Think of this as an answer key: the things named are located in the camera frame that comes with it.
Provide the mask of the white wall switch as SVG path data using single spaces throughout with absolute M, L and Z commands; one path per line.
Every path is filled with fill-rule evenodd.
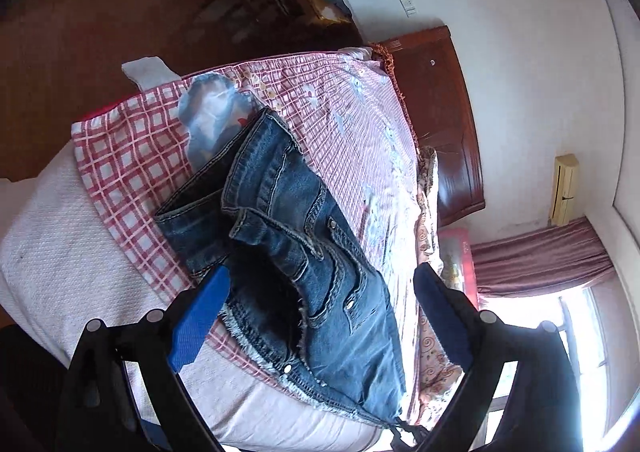
M 399 3 L 407 17 L 411 17 L 416 14 L 416 6 L 414 6 L 412 0 L 399 0 Z

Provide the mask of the dark wooden headboard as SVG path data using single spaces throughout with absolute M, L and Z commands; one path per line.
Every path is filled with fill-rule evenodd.
M 420 150 L 438 160 L 438 224 L 484 209 L 484 181 L 471 100 L 446 27 L 373 43 L 404 105 Z

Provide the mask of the red cartoon bed rail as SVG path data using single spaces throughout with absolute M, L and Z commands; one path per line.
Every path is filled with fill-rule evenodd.
M 442 279 L 450 287 L 463 292 L 475 308 L 478 295 L 469 232 L 463 228 L 444 228 L 438 231 L 439 254 L 444 268 Z

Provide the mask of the maroon window curtain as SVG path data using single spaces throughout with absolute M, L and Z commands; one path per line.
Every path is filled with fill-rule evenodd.
M 478 293 L 524 297 L 608 281 L 614 265 L 586 217 L 471 246 Z

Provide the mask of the blue denim pants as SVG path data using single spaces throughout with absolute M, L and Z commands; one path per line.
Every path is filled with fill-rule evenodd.
M 398 421 L 390 292 L 276 113 L 253 116 L 155 220 L 192 278 L 229 271 L 224 325 L 283 388 L 356 420 Z

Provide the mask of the yellowed wall air conditioner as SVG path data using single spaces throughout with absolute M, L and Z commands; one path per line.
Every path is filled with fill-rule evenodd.
M 579 162 L 573 153 L 559 155 L 554 159 L 550 223 L 565 226 L 570 222 L 578 186 Z

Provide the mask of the pink plaid bed sheet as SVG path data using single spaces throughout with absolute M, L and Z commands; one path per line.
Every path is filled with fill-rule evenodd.
M 231 289 L 216 345 L 326 411 L 378 426 L 416 368 L 418 153 L 368 54 L 232 64 L 72 127 L 108 232 L 164 302 Z

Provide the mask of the floral swirl quilt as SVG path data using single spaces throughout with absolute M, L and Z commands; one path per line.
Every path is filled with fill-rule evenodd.
M 416 298 L 419 303 L 419 342 L 416 352 L 416 421 L 432 428 L 444 413 L 463 374 L 458 346 L 447 332 L 454 328 L 446 283 L 440 276 L 444 263 L 438 241 L 438 160 L 436 151 L 419 151 L 416 201 Z

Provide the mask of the window with grey frame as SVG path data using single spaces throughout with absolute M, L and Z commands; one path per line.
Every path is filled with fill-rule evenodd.
M 548 321 L 558 327 L 579 389 L 582 441 L 587 450 L 592 450 L 608 427 L 608 359 L 590 290 L 484 297 L 480 305 L 507 324 L 533 329 Z

